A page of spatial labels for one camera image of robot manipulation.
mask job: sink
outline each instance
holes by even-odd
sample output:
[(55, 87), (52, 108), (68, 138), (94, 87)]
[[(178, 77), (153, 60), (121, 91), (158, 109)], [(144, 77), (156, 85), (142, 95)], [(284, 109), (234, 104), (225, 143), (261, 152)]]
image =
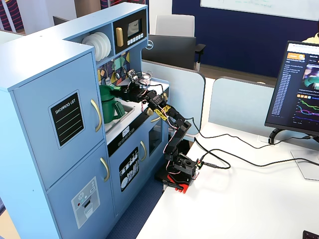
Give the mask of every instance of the sink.
[(117, 126), (121, 121), (123, 121), (127, 116), (129, 116), (134, 111), (133, 107), (126, 106), (123, 103), (122, 105), (125, 111), (125, 115), (123, 115), (120, 119), (115, 119), (112, 122), (105, 123), (104, 128), (105, 128), (106, 134), (109, 134), (115, 128), (115, 126)]

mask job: blue wall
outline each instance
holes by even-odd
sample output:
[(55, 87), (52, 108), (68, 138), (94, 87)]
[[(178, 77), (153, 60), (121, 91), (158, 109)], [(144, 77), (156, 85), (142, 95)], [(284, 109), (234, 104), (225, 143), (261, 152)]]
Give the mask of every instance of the blue wall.
[(173, 0), (173, 14), (195, 16), (203, 64), (277, 77), (288, 40), (318, 31), (315, 21), (200, 7), (200, 0)]

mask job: whiteboard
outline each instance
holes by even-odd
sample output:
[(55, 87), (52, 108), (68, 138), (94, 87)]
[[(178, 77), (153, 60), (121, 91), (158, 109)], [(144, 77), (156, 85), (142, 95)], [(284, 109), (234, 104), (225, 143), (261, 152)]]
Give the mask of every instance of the whiteboard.
[(200, 6), (318, 21), (319, 0), (201, 0)]

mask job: carpet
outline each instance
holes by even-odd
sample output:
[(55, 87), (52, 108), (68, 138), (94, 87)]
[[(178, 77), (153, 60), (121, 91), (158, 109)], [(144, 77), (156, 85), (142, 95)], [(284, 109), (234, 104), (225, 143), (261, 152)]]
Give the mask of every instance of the carpet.
[(162, 195), (163, 184), (151, 176), (106, 239), (135, 239)]
[(5, 211), (5, 207), (4, 207), (4, 204), (3, 204), (3, 202), (2, 202), (2, 200), (1, 200), (1, 198), (0, 198), (0, 216), (1, 216), (1, 214), (2, 214), (4, 211)]

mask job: floor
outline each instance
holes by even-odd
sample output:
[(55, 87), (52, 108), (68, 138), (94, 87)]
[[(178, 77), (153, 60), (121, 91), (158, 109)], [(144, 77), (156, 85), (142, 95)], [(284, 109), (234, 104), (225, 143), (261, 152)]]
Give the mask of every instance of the floor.
[(0, 216), (1, 216), (1, 214), (2, 214), (4, 211), (5, 211), (5, 207), (4, 207), (4, 204), (3, 204), (3, 202), (2, 202), (2, 200), (1, 200), (1, 198), (0, 198)]
[(0, 216), (0, 238), (1, 237), (5, 239), (20, 239), (7, 210)]
[(162, 189), (163, 184), (151, 177), (106, 239), (135, 239), (159, 201)]

